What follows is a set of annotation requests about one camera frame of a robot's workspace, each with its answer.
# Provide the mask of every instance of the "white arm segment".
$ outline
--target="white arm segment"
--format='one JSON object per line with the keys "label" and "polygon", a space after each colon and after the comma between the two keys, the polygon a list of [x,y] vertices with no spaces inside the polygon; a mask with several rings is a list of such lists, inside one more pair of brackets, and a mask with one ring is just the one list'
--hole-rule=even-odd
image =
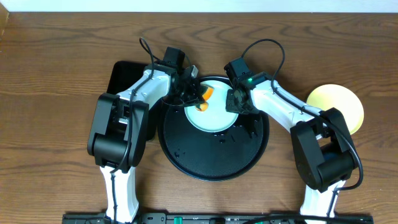
{"label": "white arm segment", "polygon": [[[333,190],[337,187],[342,187],[346,181],[341,180],[331,186],[329,186],[328,190],[320,193],[318,190],[313,190],[309,186],[305,188],[305,198],[304,203],[301,206],[300,214],[301,215],[316,215],[325,217],[328,213],[330,201],[333,196]],[[335,216],[334,210],[337,201],[337,196],[335,197],[335,201],[333,202],[330,217],[333,218]],[[326,222],[322,221],[313,221],[306,220],[308,224],[325,224]]]}
{"label": "white arm segment", "polygon": [[[303,107],[305,106],[306,110],[311,111],[312,113],[319,114],[321,109],[310,106],[295,96],[288,93],[282,87],[280,87],[277,81],[274,81],[275,88],[278,89],[279,93],[283,94],[290,101],[293,101],[295,104]],[[283,100],[281,97],[276,95],[271,88],[271,81],[267,80],[258,84],[255,89],[251,90],[251,98],[253,105],[261,110],[266,112],[268,115],[273,117],[279,124],[281,124],[288,132],[290,132],[290,128],[295,126],[300,121],[309,121],[313,118],[306,113],[302,113],[299,109],[292,106],[290,103]],[[318,190],[313,190],[309,186],[305,189],[305,198],[304,203],[301,207],[300,213],[302,215],[318,215],[318,216],[326,216],[326,213],[329,209],[330,200],[333,196],[333,190],[336,187],[342,187],[345,181],[339,181],[328,188],[327,191],[320,193]],[[333,208],[335,207],[335,203],[337,201],[337,196],[335,197],[335,201],[333,203]],[[331,217],[334,217],[335,214],[333,209],[330,213]],[[306,221],[308,224],[324,224],[325,222],[320,221]]]}
{"label": "white arm segment", "polygon": [[[319,114],[321,111],[321,109],[307,105],[288,93],[280,87],[277,81],[274,81],[274,86],[278,89],[279,93],[293,101],[295,104],[305,106],[305,109],[315,114]],[[288,132],[290,132],[290,128],[295,126],[299,121],[309,121],[313,118],[313,116],[302,113],[299,109],[276,95],[274,91],[272,91],[270,80],[258,84],[255,89],[251,90],[251,99],[257,109],[264,111],[269,116],[273,117]]]}
{"label": "white arm segment", "polygon": [[[148,78],[152,70],[144,71],[144,75],[127,90],[118,93],[120,98],[130,100],[130,94],[140,83]],[[149,104],[149,109],[163,96],[165,96],[170,89],[170,76],[159,70],[154,71],[153,77],[145,82],[136,92],[133,101],[142,101]],[[126,119],[120,119],[120,123],[126,123]],[[113,214],[113,195],[112,195],[112,180],[110,172],[113,167],[101,167],[101,172],[105,178],[106,194],[108,196],[108,209],[106,216],[114,219]],[[116,191],[116,219],[118,222],[132,222],[137,214],[138,201],[136,197],[136,168],[131,167],[127,174],[123,174],[121,170],[115,173],[115,191]]]}
{"label": "white arm segment", "polygon": [[[105,178],[106,195],[108,196],[108,209],[106,216],[114,219],[113,214],[113,195],[112,180],[110,172],[113,167],[101,167],[101,172]],[[127,174],[123,174],[121,170],[116,171],[114,178],[114,186],[116,193],[116,219],[118,222],[132,222],[138,211],[138,200],[136,197],[136,168],[131,167]]]}

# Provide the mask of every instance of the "white backdrop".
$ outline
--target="white backdrop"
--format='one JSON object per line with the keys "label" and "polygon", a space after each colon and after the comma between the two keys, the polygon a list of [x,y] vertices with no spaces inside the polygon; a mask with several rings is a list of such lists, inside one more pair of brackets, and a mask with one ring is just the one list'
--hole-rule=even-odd
{"label": "white backdrop", "polygon": [[398,12],[398,0],[0,0],[10,12]]}

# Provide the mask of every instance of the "yellow plate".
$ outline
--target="yellow plate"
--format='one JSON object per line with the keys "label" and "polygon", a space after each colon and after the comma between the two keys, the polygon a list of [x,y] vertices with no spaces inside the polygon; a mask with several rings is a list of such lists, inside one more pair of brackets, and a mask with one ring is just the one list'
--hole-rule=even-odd
{"label": "yellow plate", "polygon": [[354,134],[362,125],[364,111],[359,98],[349,89],[327,84],[314,89],[307,98],[307,104],[322,110],[332,107],[341,111],[350,134]]}

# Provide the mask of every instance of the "white plate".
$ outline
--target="white plate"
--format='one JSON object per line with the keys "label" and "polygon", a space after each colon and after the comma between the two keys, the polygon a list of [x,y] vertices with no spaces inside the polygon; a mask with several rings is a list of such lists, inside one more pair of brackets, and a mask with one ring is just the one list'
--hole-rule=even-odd
{"label": "white plate", "polygon": [[216,80],[204,81],[201,84],[206,84],[214,89],[213,94],[207,100],[209,104],[207,110],[198,111],[195,106],[188,106],[184,109],[185,115],[189,122],[199,130],[209,133],[224,131],[238,118],[238,114],[225,110],[227,91],[232,88]]}

